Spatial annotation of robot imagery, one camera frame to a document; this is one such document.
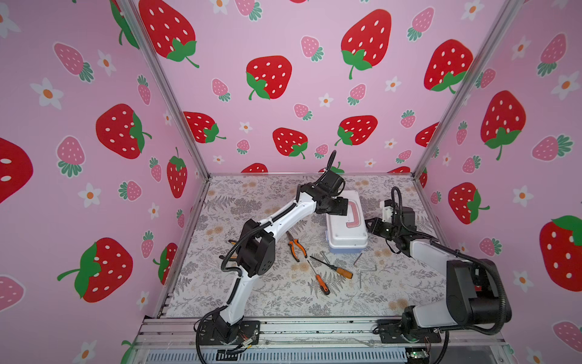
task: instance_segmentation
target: pliers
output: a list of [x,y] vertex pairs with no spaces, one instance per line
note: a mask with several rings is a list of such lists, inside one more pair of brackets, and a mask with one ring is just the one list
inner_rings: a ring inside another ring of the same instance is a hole
[[295,248],[293,246],[293,243],[295,243],[299,247],[299,249],[303,251],[303,255],[305,256],[305,258],[307,258],[307,252],[305,251],[305,248],[303,247],[303,245],[299,244],[299,241],[297,239],[293,239],[293,235],[291,235],[289,231],[287,232],[287,237],[289,238],[289,247],[291,248],[291,254],[295,258],[295,260],[299,262],[299,258],[297,257],[297,254],[295,254]]

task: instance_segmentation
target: white flower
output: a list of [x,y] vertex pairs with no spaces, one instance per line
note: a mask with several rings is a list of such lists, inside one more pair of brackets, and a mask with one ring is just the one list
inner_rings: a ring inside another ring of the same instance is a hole
[[557,5],[562,10],[567,3],[568,0],[553,0],[552,7]]
[[515,279],[513,280],[514,285],[518,285],[521,287],[521,290],[527,292],[528,287],[533,287],[534,284],[527,279],[527,272],[523,271],[521,273],[513,271],[513,276]]
[[149,295],[150,295],[149,292],[142,291],[141,296],[137,299],[136,305],[138,305],[140,307],[140,311],[145,305],[147,305],[147,302],[148,302],[147,297]]
[[253,128],[251,128],[250,123],[248,123],[248,122],[246,122],[246,123],[241,122],[240,123],[239,130],[243,130],[245,133],[248,134],[249,131],[253,130]]
[[449,153],[447,153],[444,156],[442,156],[442,163],[443,163],[443,165],[448,167],[449,162],[450,162],[450,156],[449,156]]
[[465,243],[461,243],[461,244],[459,244],[459,250],[460,250],[460,251],[461,251],[461,253],[463,253],[463,254],[467,254],[467,252],[469,251],[469,250],[467,249],[467,245],[465,245]]
[[530,347],[526,347],[527,350],[527,361],[532,364],[545,364],[542,359],[542,353],[539,351],[533,351]]
[[465,97],[465,99],[463,100],[463,106],[467,106],[467,103],[468,103],[470,98],[471,98],[471,94],[469,94],[469,95],[467,95],[467,97]]
[[519,202],[523,207],[527,206],[527,200],[534,198],[534,195],[527,191],[527,186],[523,186],[521,189],[514,188],[513,194],[515,195],[513,202]]
[[394,141],[394,138],[392,138],[392,139],[390,139],[390,140],[388,140],[388,141],[386,141],[384,143],[386,143],[386,145],[384,146],[384,148],[390,148],[390,149],[394,148],[394,146],[398,144],[398,142],[395,142]]
[[473,20],[475,19],[475,15],[477,14],[477,12],[481,11],[481,9],[483,9],[485,7],[485,5],[480,3],[480,0],[474,0],[472,2],[466,2],[465,3],[465,12],[463,13],[463,16],[461,17],[461,20],[469,18],[469,20]]
[[73,359],[73,363],[85,364],[87,360],[94,358],[95,357],[94,349],[96,344],[97,340],[93,341],[90,344],[84,342],[83,345],[81,345],[81,352],[77,356],[75,356],[75,358]]
[[333,101],[333,98],[329,97],[328,93],[325,93],[323,97],[320,97],[320,101],[321,101],[320,106],[329,107],[329,105]]
[[226,14],[226,6],[230,0],[210,0],[214,4],[214,13],[222,12]]
[[40,106],[53,105],[57,109],[61,109],[61,102],[59,99],[63,97],[63,91],[53,89],[51,82],[45,77],[42,79],[42,84],[31,83],[30,87],[40,95],[38,103]]
[[168,110],[164,112],[164,121],[166,122],[166,125],[172,126],[172,115]]
[[8,14],[9,14],[8,5],[6,5],[3,2],[0,2],[0,19],[2,19],[2,21],[0,22],[0,37],[2,38],[6,38],[8,36],[9,30],[16,32],[20,31],[18,25],[14,24],[12,20],[8,19]]
[[80,191],[78,193],[79,197],[85,199],[85,208],[89,207],[91,204],[99,205],[99,195],[101,194],[100,188],[93,188],[93,185],[88,183],[85,187],[85,191]]
[[97,64],[99,67],[105,68],[107,76],[111,76],[111,72],[117,71],[117,68],[111,63],[111,54],[103,54],[100,50],[97,50],[97,53],[99,53],[99,61],[97,61]]
[[519,43],[513,46],[512,51],[513,55],[511,56],[511,60],[513,61],[516,58],[523,58],[526,55],[526,49],[530,46],[531,40],[526,40],[526,37],[521,37]]
[[398,77],[394,76],[393,79],[386,81],[386,90],[396,92],[396,88],[400,86],[402,82],[398,81]]
[[156,204],[152,202],[151,208],[148,208],[147,212],[150,213],[150,219],[153,220],[154,217],[159,217],[159,206],[156,206]]
[[365,161],[364,163],[365,163],[366,167],[372,168],[374,166],[374,164],[376,164],[376,161],[371,158],[369,161]]
[[576,82],[580,71],[572,73],[569,77],[561,75],[558,77],[558,85],[553,88],[551,94],[558,94],[560,100],[564,100],[569,92],[576,91],[580,84]]

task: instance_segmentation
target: strawberry wallpaper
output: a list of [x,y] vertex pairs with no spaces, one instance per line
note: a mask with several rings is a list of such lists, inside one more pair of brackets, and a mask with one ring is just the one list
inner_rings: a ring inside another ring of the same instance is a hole
[[202,179],[115,1],[3,1],[0,362],[126,363]]
[[516,363],[582,362],[580,14],[526,2],[427,167],[451,245],[501,273]]
[[503,4],[134,2],[214,173],[410,171]]

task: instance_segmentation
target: screwdriver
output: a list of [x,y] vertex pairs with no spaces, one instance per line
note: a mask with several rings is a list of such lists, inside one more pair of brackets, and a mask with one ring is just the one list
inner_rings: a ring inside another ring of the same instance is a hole
[[324,262],[324,261],[320,261],[319,259],[317,259],[317,258],[316,258],[316,257],[314,257],[313,255],[310,255],[310,257],[311,257],[312,259],[315,259],[316,261],[318,261],[318,262],[320,262],[320,263],[323,263],[323,264],[325,264],[326,266],[328,266],[328,267],[330,267],[331,269],[335,270],[335,271],[336,271],[336,272],[337,272],[339,275],[342,275],[342,276],[346,277],[346,278],[347,278],[347,279],[349,279],[349,280],[351,280],[351,279],[352,279],[352,277],[354,276],[354,275],[352,274],[352,272],[350,272],[350,271],[347,271],[347,270],[345,270],[344,268],[339,268],[339,267],[333,266],[333,265],[331,265],[331,264],[328,264],[328,263],[326,263],[326,262]]
[[[313,269],[311,262],[309,260],[307,262],[309,263],[309,266],[311,267],[311,269]],[[315,269],[313,269],[313,273],[315,273],[315,277],[317,278],[317,281],[320,283],[320,288],[324,292],[324,295],[326,295],[326,296],[329,295],[329,288],[327,288],[327,285],[325,285],[323,278],[321,278],[321,276],[319,274],[317,274]]]

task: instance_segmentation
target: pink wallpaper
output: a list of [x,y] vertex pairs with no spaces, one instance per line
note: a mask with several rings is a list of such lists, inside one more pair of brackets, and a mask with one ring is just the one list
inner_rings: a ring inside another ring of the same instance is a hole
[[107,0],[0,2],[2,363],[123,363],[155,314],[201,179],[136,45]]
[[502,0],[134,0],[210,172],[410,171]]
[[497,264],[522,364],[582,362],[580,14],[579,1],[523,5],[424,189],[451,245]]

